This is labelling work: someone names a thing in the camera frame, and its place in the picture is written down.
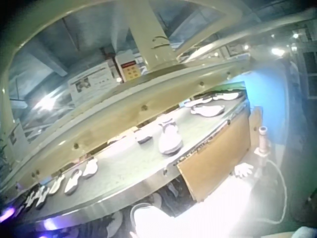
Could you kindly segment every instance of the gray conveyor surface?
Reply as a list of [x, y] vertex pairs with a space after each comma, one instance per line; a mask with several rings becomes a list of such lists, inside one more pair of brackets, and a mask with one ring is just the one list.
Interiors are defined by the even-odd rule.
[[[178, 125], [179, 133], [184, 143], [184, 147], [172, 157], [162, 155], [159, 152], [158, 143], [162, 129], [157, 122], [154, 121], [146, 125], [143, 129], [152, 131], [153, 139], [139, 145], [134, 137], [128, 136], [95, 155], [95, 158], [98, 159], [98, 172], [90, 179], [80, 179], [77, 191], [71, 196], [66, 196], [63, 193], [68, 178], [75, 168], [80, 168], [83, 171], [86, 163], [82, 163], [67, 171], [65, 173], [66, 179], [58, 193], [48, 197], [46, 204], [41, 210], [36, 210], [33, 204], [30, 211], [20, 215], [19, 222], [32, 223], [46, 218], [65, 215], [65, 213], [71, 213], [100, 200], [104, 201], [114, 194], [125, 192], [125, 189], [133, 187], [159, 170], [164, 169], [172, 162], [177, 161], [181, 155], [203, 140], [218, 125], [222, 124], [243, 101], [245, 101], [245, 97], [233, 101], [213, 101], [206, 104], [225, 105], [225, 112], [214, 118], [192, 115], [189, 108], [180, 108], [171, 112], [170, 114]], [[173, 180], [177, 175], [179, 173], [162, 179], [158, 188]], [[148, 194], [154, 192], [151, 186], [145, 186], [144, 189], [149, 190], [147, 191]], [[137, 193], [134, 197], [123, 196], [126, 201], [124, 199], [124, 201], [119, 201], [120, 205], [117, 208], [112, 208], [112, 210], [119, 210], [131, 205], [143, 197], [145, 196], [142, 193], [140, 193], [139, 197]]]

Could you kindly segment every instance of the white cable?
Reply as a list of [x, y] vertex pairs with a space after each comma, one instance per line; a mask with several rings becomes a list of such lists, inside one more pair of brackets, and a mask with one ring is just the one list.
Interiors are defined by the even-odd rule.
[[273, 225], [278, 225], [280, 224], [283, 220], [284, 220], [284, 217], [285, 217], [285, 213], [286, 213], [286, 206], [287, 206], [287, 188], [286, 188], [286, 184], [285, 184], [285, 180], [284, 180], [284, 177], [282, 175], [282, 172], [281, 170], [278, 168], [278, 166], [272, 161], [272, 160], [267, 160], [267, 162], [269, 162], [270, 164], [273, 165], [273, 167], [276, 168], [278, 174], [280, 175], [281, 177], [281, 180], [282, 180], [282, 184], [283, 184], [283, 188], [284, 188], [284, 207], [283, 207], [283, 213], [282, 213], [282, 217], [279, 221], [272, 221], [270, 219], [266, 219], [266, 218], [259, 218], [259, 219], [256, 219], [257, 222], [265, 222], [265, 223], [269, 223], [269, 224], [273, 224]]

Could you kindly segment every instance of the conveyor belt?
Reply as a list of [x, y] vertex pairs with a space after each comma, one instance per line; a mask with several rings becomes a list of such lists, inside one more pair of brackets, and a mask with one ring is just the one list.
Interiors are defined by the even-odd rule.
[[[181, 151], [172, 157], [159, 152], [161, 127], [156, 122], [146, 125], [143, 129], [152, 131], [152, 140], [139, 145], [134, 137], [126, 137], [97, 154], [97, 174], [88, 180], [81, 179], [77, 191], [71, 196], [66, 196], [63, 191], [75, 168], [66, 172], [66, 179], [59, 192], [48, 197], [40, 211], [33, 205], [29, 212], [20, 216], [19, 222], [37, 223], [38, 229], [42, 230], [42, 221], [52, 218], [55, 219], [56, 228], [62, 228], [94, 220], [131, 205], [177, 177], [179, 171], [173, 162], [222, 124], [244, 100], [240, 98], [208, 103], [225, 105], [225, 113], [214, 118], [192, 115], [189, 108], [171, 112], [184, 142]], [[76, 168], [83, 170], [85, 165], [82, 163]], [[162, 170], [166, 167], [168, 172], [163, 175]]]

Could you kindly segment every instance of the ceiling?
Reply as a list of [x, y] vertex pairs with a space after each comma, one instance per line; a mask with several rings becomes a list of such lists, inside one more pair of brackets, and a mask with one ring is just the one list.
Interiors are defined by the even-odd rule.
[[[176, 46], [221, 17], [212, 8], [183, 0], [150, 0], [150, 3], [167, 37]], [[232, 0], [232, 4], [244, 14], [241, 22], [210, 36], [203, 44], [303, 10], [294, 0]], [[33, 133], [34, 139], [45, 130], [43, 125], [52, 124], [74, 108], [67, 93], [69, 79], [105, 61], [105, 54], [127, 49], [138, 53], [116, 1], [73, 13], [28, 42], [14, 57], [9, 73], [12, 111], [15, 119], [20, 118], [27, 136]], [[34, 112], [36, 103], [52, 92], [64, 92], [56, 108], [50, 113]]]

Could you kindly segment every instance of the support column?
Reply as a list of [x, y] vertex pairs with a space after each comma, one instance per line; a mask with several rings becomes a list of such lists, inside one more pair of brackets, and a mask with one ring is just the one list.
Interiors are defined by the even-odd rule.
[[148, 0], [121, 0], [127, 22], [148, 71], [178, 64]]

